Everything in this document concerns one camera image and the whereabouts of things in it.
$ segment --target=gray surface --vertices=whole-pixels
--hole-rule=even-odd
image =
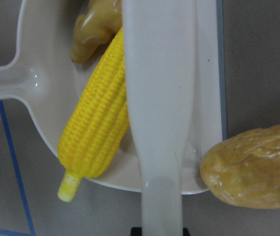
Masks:
[[[279,2],[224,1],[229,135],[280,122]],[[0,0],[0,28],[5,29],[0,30],[0,64],[15,53],[15,41],[5,36],[15,31],[19,3]],[[7,100],[5,109],[37,236],[127,236],[131,227],[141,225],[139,193],[84,180],[72,203],[59,201],[63,167],[40,138],[25,106]],[[210,192],[183,196],[183,206],[184,226],[191,235],[280,235],[280,210],[228,206]],[[0,229],[29,234],[1,121]]]

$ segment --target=potato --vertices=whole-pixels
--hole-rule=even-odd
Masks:
[[[217,144],[203,157],[200,173],[212,193],[227,204],[280,208],[280,124]]]

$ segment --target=white pan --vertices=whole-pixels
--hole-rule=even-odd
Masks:
[[[23,0],[15,58],[0,67],[0,99],[15,98],[26,105],[42,139],[56,156],[62,130],[102,51],[82,66],[74,65],[69,57],[74,22],[86,6],[86,0]],[[215,0],[197,1],[196,34],[193,122],[183,158],[183,194],[207,190],[199,175],[199,161],[222,140]],[[92,181],[141,191],[140,166],[130,132],[109,169]]]

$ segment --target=corn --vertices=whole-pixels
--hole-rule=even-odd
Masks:
[[[91,75],[59,141],[66,171],[58,196],[70,202],[83,177],[101,175],[129,127],[124,79],[123,32],[119,30]]]

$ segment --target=toy ginger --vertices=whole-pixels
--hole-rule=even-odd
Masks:
[[[254,129],[214,146],[201,176],[221,201],[249,208],[280,208],[280,124]]]
[[[90,0],[87,14],[74,27],[71,59],[84,63],[101,44],[108,43],[122,26],[121,0]]]

